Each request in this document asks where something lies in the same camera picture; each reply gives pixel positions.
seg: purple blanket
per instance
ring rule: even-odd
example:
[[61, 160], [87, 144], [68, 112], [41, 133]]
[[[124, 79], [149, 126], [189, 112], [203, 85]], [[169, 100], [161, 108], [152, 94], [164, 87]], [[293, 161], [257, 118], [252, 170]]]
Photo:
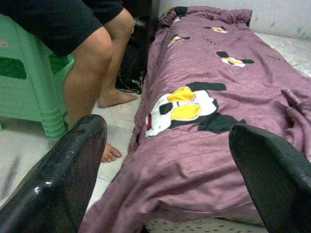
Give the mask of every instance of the purple blanket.
[[160, 21], [129, 154], [81, 233], [257, 215], [229, 152], [235, 123], [283, 136], [310, 159], [311, 80], [247, 27], [250, 10], [186, 10]]

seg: white floor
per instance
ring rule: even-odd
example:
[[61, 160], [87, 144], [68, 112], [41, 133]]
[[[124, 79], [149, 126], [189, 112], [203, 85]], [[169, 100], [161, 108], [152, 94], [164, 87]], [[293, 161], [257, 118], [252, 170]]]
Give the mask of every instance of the white floor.
[[[107, 141], [119, 149], [122, 158], [102, 163], [89, 207], [99, 199], [118, 173], [127, 155], [127, 146], [134, 127], [134, 115], [140, 103], [136, 101], [101, 109], [95, 105], [93, 114], [101, 115], [108, 124]], [[0, 205], [16, 188], [32, 166], [44, 156], [54, 142], [45, 137], [41, 123], [0, 117]]]

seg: plastic stool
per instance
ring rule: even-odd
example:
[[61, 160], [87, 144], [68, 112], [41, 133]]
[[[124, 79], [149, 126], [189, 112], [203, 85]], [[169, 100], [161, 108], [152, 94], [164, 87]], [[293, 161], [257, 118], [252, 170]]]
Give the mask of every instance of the plastic stool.
[[63, 85], [72, 65], [71, 55], [57, 57], [0, 14], [0, 116], [40, 121], [48, 139], [58, 140], [66, 132]]

